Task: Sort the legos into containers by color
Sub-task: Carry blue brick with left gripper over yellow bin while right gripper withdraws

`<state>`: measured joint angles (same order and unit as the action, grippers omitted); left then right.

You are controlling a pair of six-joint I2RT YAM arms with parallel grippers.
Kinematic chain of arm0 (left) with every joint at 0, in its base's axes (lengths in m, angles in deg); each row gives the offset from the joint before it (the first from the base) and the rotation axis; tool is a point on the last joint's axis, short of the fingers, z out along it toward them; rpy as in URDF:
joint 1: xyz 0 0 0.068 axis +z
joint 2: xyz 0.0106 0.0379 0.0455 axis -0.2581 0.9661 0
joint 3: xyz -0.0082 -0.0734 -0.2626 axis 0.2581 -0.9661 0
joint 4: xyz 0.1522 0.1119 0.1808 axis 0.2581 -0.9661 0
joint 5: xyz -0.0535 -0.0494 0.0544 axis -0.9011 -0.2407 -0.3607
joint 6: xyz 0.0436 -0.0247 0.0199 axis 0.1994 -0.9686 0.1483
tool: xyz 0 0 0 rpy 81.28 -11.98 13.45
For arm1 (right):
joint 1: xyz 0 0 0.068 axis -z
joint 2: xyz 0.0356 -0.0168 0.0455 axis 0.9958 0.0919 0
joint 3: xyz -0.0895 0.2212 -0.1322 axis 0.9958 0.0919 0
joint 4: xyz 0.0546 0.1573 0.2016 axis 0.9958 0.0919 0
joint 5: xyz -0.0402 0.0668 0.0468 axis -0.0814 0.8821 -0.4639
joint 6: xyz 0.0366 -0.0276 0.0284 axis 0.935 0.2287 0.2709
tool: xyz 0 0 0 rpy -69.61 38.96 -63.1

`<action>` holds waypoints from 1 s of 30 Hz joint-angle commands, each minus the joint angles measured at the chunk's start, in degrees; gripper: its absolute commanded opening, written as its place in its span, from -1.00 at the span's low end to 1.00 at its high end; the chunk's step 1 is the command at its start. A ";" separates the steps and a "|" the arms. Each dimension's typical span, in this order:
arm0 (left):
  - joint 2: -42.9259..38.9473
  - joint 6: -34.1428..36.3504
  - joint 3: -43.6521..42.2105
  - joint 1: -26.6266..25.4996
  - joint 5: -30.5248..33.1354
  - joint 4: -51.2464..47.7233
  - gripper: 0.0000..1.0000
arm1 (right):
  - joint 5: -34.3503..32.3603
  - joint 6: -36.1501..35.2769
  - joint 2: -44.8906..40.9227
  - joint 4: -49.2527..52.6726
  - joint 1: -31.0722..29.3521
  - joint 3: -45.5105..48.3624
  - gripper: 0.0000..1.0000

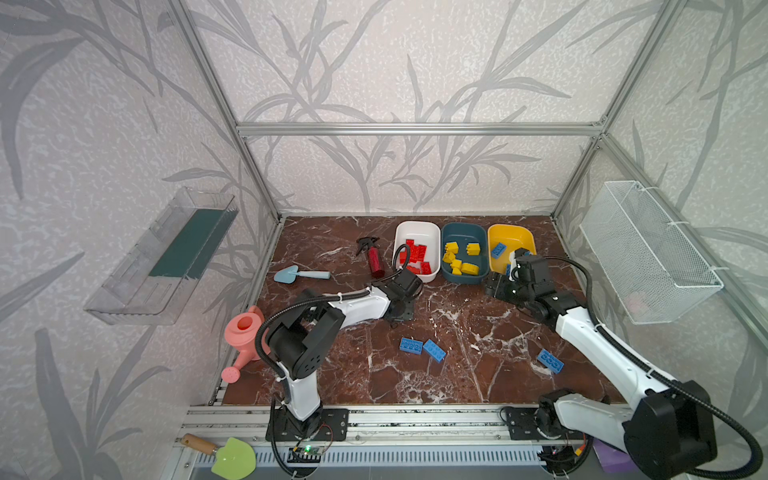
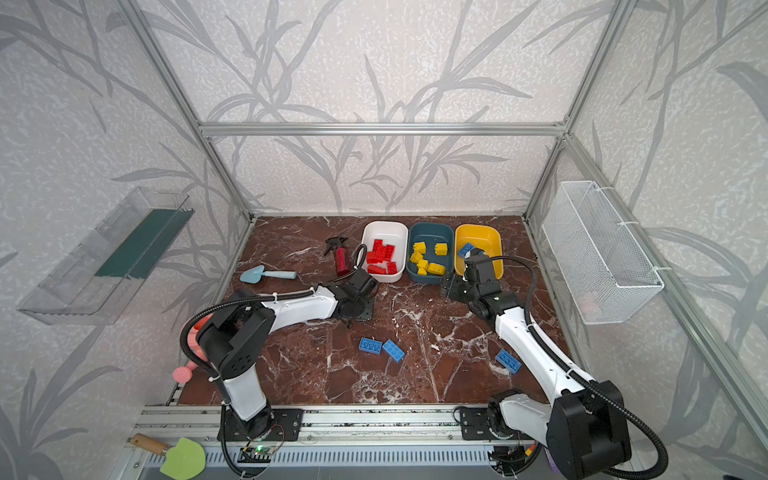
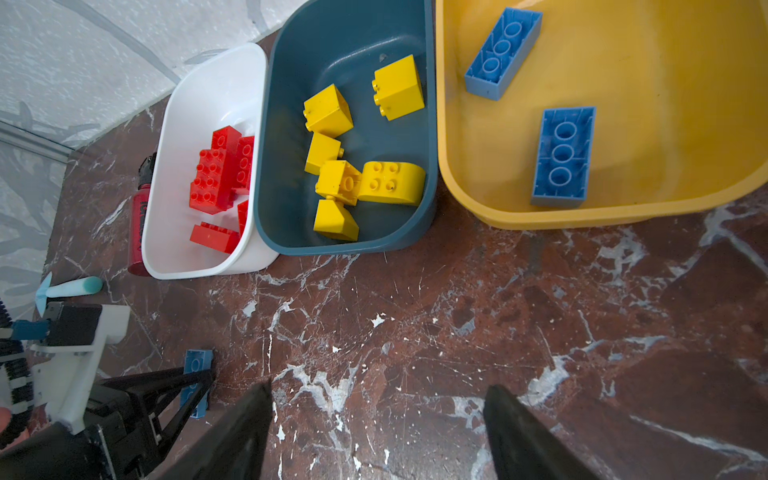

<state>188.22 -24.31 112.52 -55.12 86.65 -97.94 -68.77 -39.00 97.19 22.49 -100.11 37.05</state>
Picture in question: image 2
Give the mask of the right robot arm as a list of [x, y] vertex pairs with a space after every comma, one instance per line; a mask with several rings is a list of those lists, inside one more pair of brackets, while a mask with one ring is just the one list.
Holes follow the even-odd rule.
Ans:
[[598, 382], [551, 340], [532, 316], [537, 286], [535, 268], [514, 256], [532, 282], [524, 298], [502, 289], [491, 257], [473, 247], [463, 255], [464, 271], [441, 282], [443, 296], [464, 303], [520, 357], [542, 388], [539, 402], [509, 391], [489, 402], [489, 423], [502, 437], [520, 432], [545, 447], [567, 479], [603, 473], [618, 479], [656, 479], [669, 465], [661, 438], [628, 410], [619, 389]]

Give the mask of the yellow curved brick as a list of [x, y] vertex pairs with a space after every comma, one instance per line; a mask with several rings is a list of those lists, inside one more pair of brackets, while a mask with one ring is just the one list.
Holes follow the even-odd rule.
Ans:
[[446, 267], [438, 263], [429, 263], [426, 271], [431, 275], [443, 276], [446, 273]]

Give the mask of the blue brick low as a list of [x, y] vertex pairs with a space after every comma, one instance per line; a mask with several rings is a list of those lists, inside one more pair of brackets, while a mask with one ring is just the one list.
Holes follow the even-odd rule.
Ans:
[[364, 353], [380, 355], [383, 343], [377, 340], [362, 338], [359, 343], [359, 350]]

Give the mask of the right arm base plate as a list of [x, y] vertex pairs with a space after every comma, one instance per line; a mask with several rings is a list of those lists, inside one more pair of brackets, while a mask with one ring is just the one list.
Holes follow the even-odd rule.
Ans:
[[464, 441], [497, 440], [490, 428], [486, 406], [458, 406], [454, 408], [453, 417], [460, 427], [461, 437]]

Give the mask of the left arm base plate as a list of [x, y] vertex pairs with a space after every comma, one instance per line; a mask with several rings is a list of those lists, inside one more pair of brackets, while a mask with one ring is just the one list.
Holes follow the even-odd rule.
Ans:
[[304, 410], [301, 408], [275, 409], [267, 406], [254, 418], [241, 420], [233, 409], [227, 408], [217, 439], [224, 438], [226, 442], [295, 442], [298, 440], [303, 415]]

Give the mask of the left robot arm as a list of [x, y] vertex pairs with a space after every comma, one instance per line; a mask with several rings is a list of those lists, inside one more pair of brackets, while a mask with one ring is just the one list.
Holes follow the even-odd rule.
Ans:
[[241, 439], [257, 439], [277, 424], [256, 368], [272, 333], [316, 320], [372, 316], [378, 281], [363, 266], [366, 255], [367, 247], [359, 245], [350, 273], [306, 290], [233, 296], [187, 320], [179, 336], [180, 349], [208, 374], [221, 395], [219, 440], [225, 441], [228, 431]]

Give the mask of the blue brick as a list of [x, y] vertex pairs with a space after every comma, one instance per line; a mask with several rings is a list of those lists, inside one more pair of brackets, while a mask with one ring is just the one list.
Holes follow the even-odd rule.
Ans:
[[382, 349], [397, 363], [400, 363], [405, 357], [405, 352], [392, 340], [387, 340]]
[[476, 249], [476, 246], [472, 243], [466, 243], [460, 250], [459, 250], [459, 257], [461, 259], [466, 259], [472, 255], [472, 251]]
[[495, 359], [511, 374], [517, 374], [522, 367], [522, 363], [504, 349], [498, 352]]

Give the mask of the small yellow sloped brick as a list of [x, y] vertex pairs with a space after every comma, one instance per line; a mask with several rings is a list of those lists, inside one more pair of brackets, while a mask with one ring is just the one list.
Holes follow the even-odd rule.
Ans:
[[426, 276], [428, 274], [428, 266], [429, 262], [426, 259], [421, 259], [418, 263], [418, 271], [417, 274], [420, 276]]

